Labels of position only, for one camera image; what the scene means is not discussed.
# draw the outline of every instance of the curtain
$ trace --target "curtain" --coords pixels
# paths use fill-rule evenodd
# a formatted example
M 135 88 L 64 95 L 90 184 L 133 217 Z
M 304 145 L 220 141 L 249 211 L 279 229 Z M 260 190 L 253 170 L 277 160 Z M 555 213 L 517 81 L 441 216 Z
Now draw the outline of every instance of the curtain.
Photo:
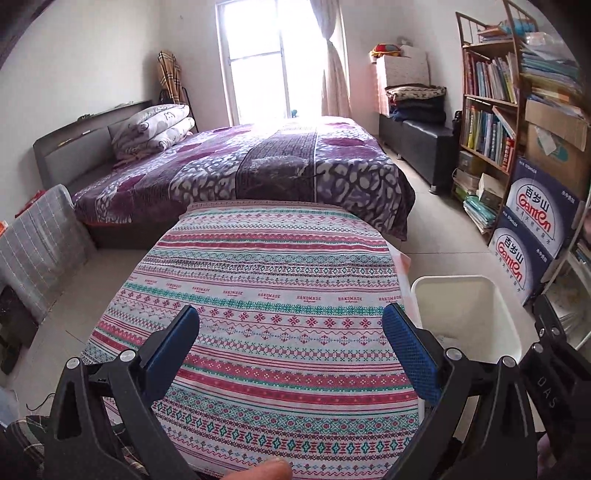
M 310 0 L 322 36 L 326 39 L 328 64 L 322 78 L 322 115 L 351 116 L 349 94 L 339 52 L 330 41 L 335 32 L 339 0 Z

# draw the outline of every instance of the logo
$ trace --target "logo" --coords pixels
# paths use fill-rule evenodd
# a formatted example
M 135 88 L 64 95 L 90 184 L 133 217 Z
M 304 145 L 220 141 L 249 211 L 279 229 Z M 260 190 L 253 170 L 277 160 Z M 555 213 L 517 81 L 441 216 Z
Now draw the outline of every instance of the logo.
M 523 185 L 517 190 L 517 205 L 554 240 L 556 219 L 554 209 L 545 193 L 533 184 Z
M 511 235 L 501 235 L 496 241 L 496 251 L 517 280 L 517 283 L 519 283 L 519 286 L 525 288 L 527 268 L 524 263 L 525 256 L 519 243 Z

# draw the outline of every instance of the plaid fabric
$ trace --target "plaid fabric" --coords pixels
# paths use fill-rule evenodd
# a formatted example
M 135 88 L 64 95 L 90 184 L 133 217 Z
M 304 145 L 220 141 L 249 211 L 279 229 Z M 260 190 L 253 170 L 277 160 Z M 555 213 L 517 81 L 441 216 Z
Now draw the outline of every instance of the plaid fabric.
M 63 281 L 95 250 L 63 185 L 48 190 L 0 236 L 0 283 L 10 285 L 38 322 Z
M 37 476 L 43 476 L 45 458 L 45 442 L 49 431 L 49 417 L 33 415 L 11 423 L 6 431 L 6 437 L 13 446 L 23 453 L 23 461 L 29 463 L 37 471 Z M 139 461 L 131 443 L 125 426 L 120 423 L 113 426 L 113 432 L 119 441 L 121 453 L 129 465 L 146 476 L 148 472 Z
M 158 76 L 160 85 L 168 90 L 168 95 L 174 103 L 187 103 L 182 99 L 183 86 L 181 85 L 181 66 L 172 52 L 163 50 L 158 54 Z

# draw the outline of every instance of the hand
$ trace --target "hand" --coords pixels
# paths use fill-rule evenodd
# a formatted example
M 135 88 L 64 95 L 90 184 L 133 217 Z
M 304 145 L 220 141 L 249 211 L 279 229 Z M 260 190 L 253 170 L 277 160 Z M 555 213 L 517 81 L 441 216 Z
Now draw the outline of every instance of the hand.
M 222 480 L 291 480 L 291 465 L 283 458 L 270 458 L 250 470 L 232 472 Z

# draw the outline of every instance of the cardboard box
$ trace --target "cardboard box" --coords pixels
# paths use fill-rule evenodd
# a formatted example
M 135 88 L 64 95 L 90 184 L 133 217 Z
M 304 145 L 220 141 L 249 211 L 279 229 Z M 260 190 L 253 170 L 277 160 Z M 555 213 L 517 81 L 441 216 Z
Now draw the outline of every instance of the cardboard box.
M 481 175 L 476 192 L 478 200 L 481 203 L 493 210 L 498 210 L 503 201 L 504 194 L 505 189 L 500 181 L 486 173 Z
M 535 100 L 527 100 L 525 120 L 558 135 L 581 152 L 587 150 L 590 128 L 585 120 Z
M 541 291 L 558 265 L 507 207 L 499 216 L 489 249 L 522 305 Z
M 545 130 L 538 132 L 539 128 L 534 124 L 529 125 L 525 156 L 571 190 L 577 198 L 586 199 L 591 176 L 591 147 L 587 146 L 587 151 L 581 152 L 557 135 L 550 134 L 556 149 L 547 155 L 538 134 L 543 134 Z
M 518 158 L 507 207 L 538 239 L 552 258 L 572 237 L 584 203 L 541 168 Z
M 480 175 L 486 171 L 486 162 L 470 152 L 461 150 L 457 167 L 470 175 L 480 178 Z

